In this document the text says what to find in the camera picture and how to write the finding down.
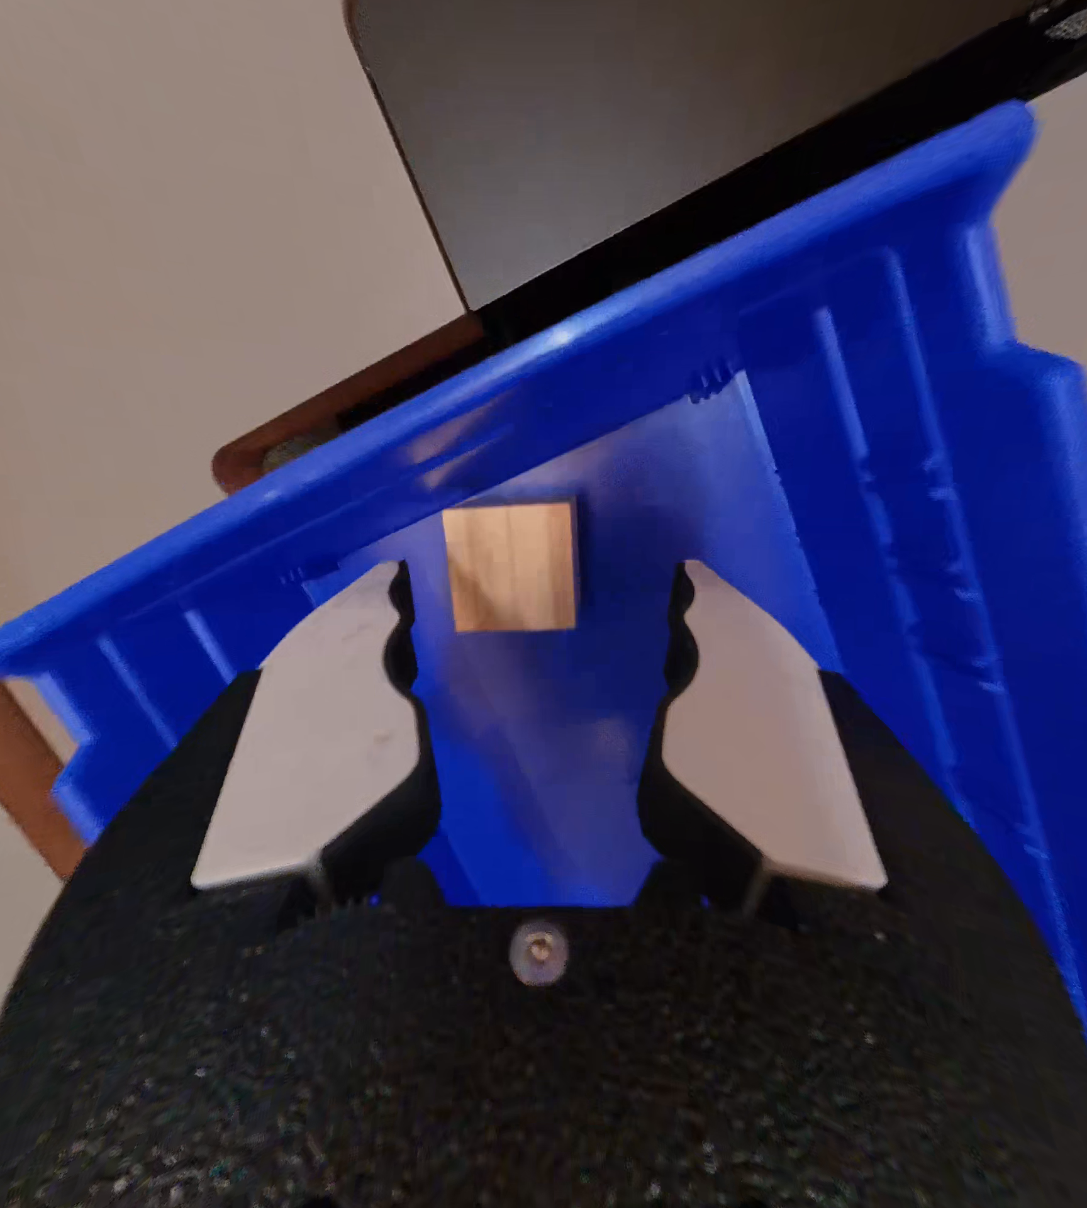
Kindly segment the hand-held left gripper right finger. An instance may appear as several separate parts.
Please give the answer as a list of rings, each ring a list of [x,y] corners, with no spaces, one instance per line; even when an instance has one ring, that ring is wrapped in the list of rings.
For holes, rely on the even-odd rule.
[[[792,882],[888,883],[820,669],[767,612],[696,559],[667,610],[665,690],[636,809],[658,854],[645,888],[780,914]]]

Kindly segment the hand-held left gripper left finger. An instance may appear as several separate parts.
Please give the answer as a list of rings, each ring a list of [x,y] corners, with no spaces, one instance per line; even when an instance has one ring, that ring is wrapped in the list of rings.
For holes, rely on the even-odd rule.
[[[441,822],[415,695],[410,567],[382,561],[298,622],[261,663],[190,883],[292,876],[327,901],[382,891]]]

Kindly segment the blue-striped wooden cube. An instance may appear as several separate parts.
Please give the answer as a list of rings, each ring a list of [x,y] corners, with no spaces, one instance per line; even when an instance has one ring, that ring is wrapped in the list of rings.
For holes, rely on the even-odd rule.
[[[441,512],[454,628],[460,634],[577,627],[573,500],[483,503]]]

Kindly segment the blue plastic storage bin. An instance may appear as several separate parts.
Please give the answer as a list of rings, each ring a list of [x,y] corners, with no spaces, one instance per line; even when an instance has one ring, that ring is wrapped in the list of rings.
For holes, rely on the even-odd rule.
[[[1019,341],[990,215],[1008,102],[459,371],[0,628],[77,742],[95,841],[225,686],[406,562],[441,781],[426,854],[480,905],[601,905],[630,837],[675,565],[841,674],[1029,908],[1087,1031],[1087,384]],[[566,632],[455,632],[441,515],[570,500]]]

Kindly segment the black flat panel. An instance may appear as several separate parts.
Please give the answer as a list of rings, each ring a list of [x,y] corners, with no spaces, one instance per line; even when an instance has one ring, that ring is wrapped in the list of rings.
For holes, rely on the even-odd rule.
[[[1087,72],[1087,2],[344,9],[463,306],[508,342]]]

